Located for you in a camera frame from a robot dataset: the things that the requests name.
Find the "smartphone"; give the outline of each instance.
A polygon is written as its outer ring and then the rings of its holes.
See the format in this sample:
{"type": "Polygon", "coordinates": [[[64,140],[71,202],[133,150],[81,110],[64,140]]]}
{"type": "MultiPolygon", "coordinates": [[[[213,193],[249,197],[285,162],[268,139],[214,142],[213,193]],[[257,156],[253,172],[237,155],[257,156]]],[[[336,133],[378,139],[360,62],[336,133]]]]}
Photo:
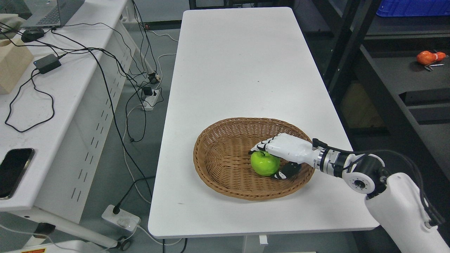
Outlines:
{"type": "Polygon", "coordinates": [[[9,199],[20,183],[34,155],[34,149],[12,149],[0,164],[0,199],[9,199]]]}

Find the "blue plastic crate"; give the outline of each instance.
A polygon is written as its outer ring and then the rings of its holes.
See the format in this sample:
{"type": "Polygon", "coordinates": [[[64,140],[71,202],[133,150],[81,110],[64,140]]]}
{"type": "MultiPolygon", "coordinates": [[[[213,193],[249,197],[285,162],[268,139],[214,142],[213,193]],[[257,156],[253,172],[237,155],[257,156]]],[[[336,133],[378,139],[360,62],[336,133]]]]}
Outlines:
{"type": "Polygon", "coordinates": [[[377,15],[381,17],[448,16],[450,0],[383,0],[377,15]]]}

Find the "white table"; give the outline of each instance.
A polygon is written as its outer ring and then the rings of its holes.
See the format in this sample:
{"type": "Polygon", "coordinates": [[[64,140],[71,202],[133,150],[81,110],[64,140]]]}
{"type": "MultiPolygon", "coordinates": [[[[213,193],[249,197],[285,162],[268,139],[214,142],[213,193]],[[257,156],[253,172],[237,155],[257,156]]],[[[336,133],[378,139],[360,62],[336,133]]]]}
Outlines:
{"type": "MultiPolygon", "coordinates": [[[[63,27],[56,32],[87,47],[105,48],[117,56],[127,71],[134,53],[140,51],[119,21],[126,4],[126,0],[86,0],[67,25],[103,22],[118,30],[130,49],[121,35],[102,24],[63,27]]],[[[50,32],[41,41],[67,49],[81,48],[50,32]]],[[[28,48],[34,60],[53,53],[46,47],[28,48]]],[[[125,77],[118,73],[115,60],[100,52],[95,54],[105,72],[115,108],[125,77]]],[[[78,225],[113,119],[111,102],[100,69],[90,54],[70,54],[60,62],[61,67],[34,78],[38,89],[54,97],[54,118],[25,133],[0,124],[1,159],[10,149],[34,148],[36,151],[12,198],[0,200],[0,211],[50,223],[58,230],[111,247],[117,244],[115,240],[78,225]]],[[[34,68],[31,63],[15,89],[0,96],[1,119],[6,119],[10,101],[34,68]]],[[[51,115],[49,101],[47,96],[33,91],[31,83],[27,84],[14,103],[9,123],[26,129],[47,119],[51,115]]]]}
{"type": "Polygon", "coordinates": [[[193,164],[194,143],[230,117],[276,118],[351,149],[289,8],[190,10],[183,15],[148,230],[158,238],[370,230],[364,195],[316,171],[283,198],[215,192],[193,164]]]}

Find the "white cable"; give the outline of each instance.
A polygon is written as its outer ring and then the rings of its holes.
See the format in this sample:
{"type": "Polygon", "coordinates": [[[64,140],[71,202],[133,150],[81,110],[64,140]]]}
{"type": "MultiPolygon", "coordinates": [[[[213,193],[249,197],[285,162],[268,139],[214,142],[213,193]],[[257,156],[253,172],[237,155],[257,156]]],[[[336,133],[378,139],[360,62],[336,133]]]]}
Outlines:
{"type": "MultiPolygon", "coordinates": [[[[126,119],[125,119],[125,131],[123,132],[122,141],[124,141],[125,136],[126,136],[126,129],[127,129],[126,126],[128,125],[128,116],[130,115],[130,113],[131,113],[134,109],[139,108],[139,107],[142,107],[142,105],[141,105],[141,104],[136,105],[136,106],[135,106],[133,109],[131,109],[131,111],[129,111],[128,114],[126,115],[126,119]]],[[[134,182],[134,181],[135,181],[135,178],[134,178],[134,176],[133,176],[133,173],[131,173],[131,169],[130,169],[130,166],[128,165],[128,162],[126,161],[125,147],[122,147],[122,148],[123,148],[123,159],[125,160],[126,168],[128,169],[128,172],[130,173],[130,176],[131,176],[131,178],[133,179],[133,182],[134,182]]],[[[138,191],[139,196],[140,196],[145,202],[147,202],[147,203],[149,203],[149,204],[152,203],[151,201],[148,201],[148,200],[142,195],[142,193],[139,191],[139,189],[138,189],[138,187],[137,187],[136,184],[135,184],[135,188],[136,188],[136,191],[138,191]]]]}
{"type": "Polygon", "coordinates": [[[162,75],[162,68],[161,68],[161,63],[159,63],[159,58],[161,58],[161,57],[163,57],[163,56],[168,56],[168,55],[176,55],[176,53],[175,53],[175,54],[162,54],[162,55],[160,55],[160,56],[158,57],[158,59],[156,60],[156,61],[158,62],[158,65],[159,65],[159,72],[160,72],[160,77],[161,77],[161,79],[159,79],[159,83],[158,83],[158,85],[156,86],[156,88],[155,88],[154,90],[156,90],[157,88],[159,88],[159,86],[161,85],[161,82],[162,82],[162,78],[163,78],[163,75],[162,75]]]}
{"type": "Polygon", "coordinates": [[[173,41],[178,42],[176,39],[172,38],[172,36],[170,36],[169,34],[165,33],[165,34],[157,34],[154,31],[148,31],[148,32],[152,32],[153,34],[155,34],[156,36],[169,36],[173,41]]]}
{"type": "MultiPolygon", "coordinates": [[[[142,231],[144,231],[153,241],[155,241],[157,244],[162,245],[162,243],[158,242],[150,233],[147,232],[147,230],[145,230],[143,227],[138,225],[138,228],[140,228],[142,231]]],[[[182,238],[180,238],[178,241],[171,243],[171,244],[164,244],[164,246],[172,246],[175,245],[177,243],[179,243],[182,240],[182,238]]]]}
{"type": "MultiPolygon", "coordinates": [[[[5,227],[5,226],[2,225],[2,224],[0,224],[0,227],[3,228],[3,229],[5,229],[5,230],[8,230],[8,231],[10,231],[10,232],[13,232],[13,233],[25,234],[25,235],[39,235],[39,236],[43,236],[43,237],[47,238],[47,239],[48,239],[53,245],[55,245],[57,248],[60,248],[60,249],[67,249],[67,250],[73,250],[73,251],[81,252],[81,253],[86,253],[86,252],[79,251],[79,250],[76,250],[76,249],[73,249],[73,248],[64,248],[64,247],[58,246],[58,245],[50,238],[50,236],[48,236],[48,235],[37,234],[37,233],[29,233],[29,232],[23,232],[23,231],[18,231],[18,230],[14,230],[14,229],[7,228],[7,227],[5,227]]],[[[121,241],[128,240],[129,238],[131,238],[131,237],[135,234],[135,232],[136,232],[136,230],[135,230],[130,236],[128,236],[127,238],[125,238],[125,239],[123,239],[123,240],[121,240],[121,241]]],[[[100,250],[100,251],[96,251],[96,252],[92,252],[92,253],[100,253],[100,252],[106,251],[106,250],[108,250],[108,249],[110,249],[110,248],[105,248],[105,249],[102,249],[102,250],[100,250]]]]}

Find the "robotic arm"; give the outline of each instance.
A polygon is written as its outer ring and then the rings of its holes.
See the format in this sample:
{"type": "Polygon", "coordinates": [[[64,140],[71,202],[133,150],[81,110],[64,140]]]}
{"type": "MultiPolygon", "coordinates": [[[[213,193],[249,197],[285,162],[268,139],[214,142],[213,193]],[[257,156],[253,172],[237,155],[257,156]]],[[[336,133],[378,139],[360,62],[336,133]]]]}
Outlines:
{"type": "MultiPolygon", "coordinates": [[[[263,150],[294,163],[307,163],[315,169],[342,178],[353,190],[366,194],[370,214],[391,236],[403,253],[445,252],[445,243],[437,225],[442,218],[423,191],[404,173],[390,174],[384,161],[374,154],[359,154],[328,147],[317,139],[313,144],[285,133],[256,144],[250,152],[263,150]]],[[[391,151],[414,168],[414,163],[391,151]]],[[[276,178],[286,178],[283,168],[276,178]]],[[[418,184],[422,179],[414,171],[418,184]]]]}

